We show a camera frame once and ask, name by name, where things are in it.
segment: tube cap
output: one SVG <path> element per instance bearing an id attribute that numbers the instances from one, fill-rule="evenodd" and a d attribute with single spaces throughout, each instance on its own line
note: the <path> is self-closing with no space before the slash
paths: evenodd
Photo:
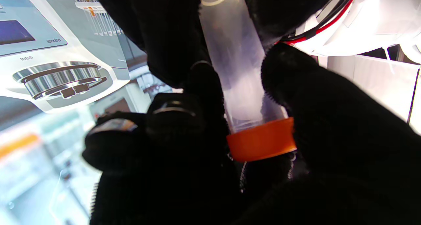
<path id="1" fill-rule="evenodd" d="M 227 136 L 233 158 L 238 162 L 268 159 L 297 149 L 293 138 L 294 119 L 275 120 Z"/>

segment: white panel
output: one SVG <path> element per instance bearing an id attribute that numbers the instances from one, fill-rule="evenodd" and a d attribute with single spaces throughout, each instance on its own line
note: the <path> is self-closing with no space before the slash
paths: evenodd
<path id="1" fill-rule="evenodd" d="M 354 84 L 407 121 L 418 68 L 408 63 L 356 56 Z"/>
<path id="2" fill-rule="evenodd" d="M 328 69 L 352 81 L 354 78 L 355 58 L 355 56 L 329 57 Z"/>
<path id="3" fill-rule="evenodd" d="M 412 128 L 421 135 L 421 75 L 418 77 L 410 124 Z"/>

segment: display screen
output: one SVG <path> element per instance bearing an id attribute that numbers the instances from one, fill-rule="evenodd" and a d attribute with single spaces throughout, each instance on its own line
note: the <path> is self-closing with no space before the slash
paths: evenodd
<path id="1" fill-rule="evenodd" d="M 35 41 L 16 20 L 0 21 L 0 45 Z"/>

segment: translucent plastic tube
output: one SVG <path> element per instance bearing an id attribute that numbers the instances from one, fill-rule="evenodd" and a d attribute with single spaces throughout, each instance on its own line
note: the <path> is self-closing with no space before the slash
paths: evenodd
<path id="1" fill-rule="evenodd" d="M 265 96 L 260 68 L 264 59 L 244 0 L 202 0 L 200 21 L 212 65 L 219 74 L 231 133 L 284 119 Z"/>

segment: test tube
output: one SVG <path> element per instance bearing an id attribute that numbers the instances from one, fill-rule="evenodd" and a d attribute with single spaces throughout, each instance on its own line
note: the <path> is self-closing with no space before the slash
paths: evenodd
<path id="1" fill-rule="evenodd" d="M 260 70 L 265 53 L 245 0 L 202 0 L 200 22 L 224 91 L 234 159 L 254 161 L 296 150 L 293 120 L 284 120 L 286 112 L 263 90 Z"/>

